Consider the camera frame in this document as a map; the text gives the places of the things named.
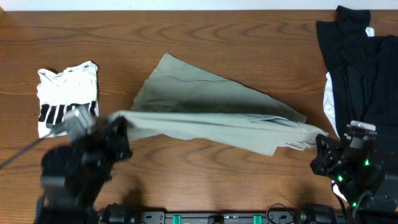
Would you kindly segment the khaki green shorts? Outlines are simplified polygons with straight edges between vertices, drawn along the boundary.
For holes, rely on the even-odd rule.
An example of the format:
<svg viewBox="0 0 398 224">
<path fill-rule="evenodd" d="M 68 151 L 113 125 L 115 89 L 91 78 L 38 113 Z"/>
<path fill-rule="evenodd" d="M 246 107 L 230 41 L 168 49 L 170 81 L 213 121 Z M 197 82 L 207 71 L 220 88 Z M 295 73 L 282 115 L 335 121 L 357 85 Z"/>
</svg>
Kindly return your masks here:
<svg viewBox="0 0 398 224">
<path fill-rule="evenodd" d="M 164 134 L 207 139 L 271 156 L 278 147 L 315 147 L 327 132 L 285 103 L 207 72 L 168 53 L 159 61 L 124 117 L 130 141 Z"/>
</svg>

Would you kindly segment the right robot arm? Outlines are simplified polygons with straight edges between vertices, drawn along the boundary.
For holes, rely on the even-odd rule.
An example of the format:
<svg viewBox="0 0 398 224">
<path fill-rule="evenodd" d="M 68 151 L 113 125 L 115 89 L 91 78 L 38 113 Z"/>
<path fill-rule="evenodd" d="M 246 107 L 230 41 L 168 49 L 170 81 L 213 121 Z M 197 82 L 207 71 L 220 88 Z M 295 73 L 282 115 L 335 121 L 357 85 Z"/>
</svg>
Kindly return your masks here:
<svg viewBox="0 0 398 224">
<path fill-rule="evenodd" d="M 376 136 L 336 141 L 319 134 L 315 175 L 330 178 L 349 203 L 355 223 L 397 223 L 397 162 L 392 151 L 378 148 Z"/>
</svg>

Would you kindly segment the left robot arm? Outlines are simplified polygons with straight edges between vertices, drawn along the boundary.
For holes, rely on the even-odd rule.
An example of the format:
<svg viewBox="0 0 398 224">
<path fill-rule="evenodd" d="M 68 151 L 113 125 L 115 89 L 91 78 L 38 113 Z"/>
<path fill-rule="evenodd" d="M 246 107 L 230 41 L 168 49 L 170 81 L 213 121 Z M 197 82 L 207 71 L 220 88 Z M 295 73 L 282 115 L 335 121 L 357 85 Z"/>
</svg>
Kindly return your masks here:
<svg viewBox="0 0 398 224">
<path fill-rule="evenodd" d="M 127 120 L 118 117 L 66 146 L 51 149 L 41 161 L 44 195 L 36 223 L 99 223 L 93 204 L 115 163 L 132 157 Z"/>
</svg>

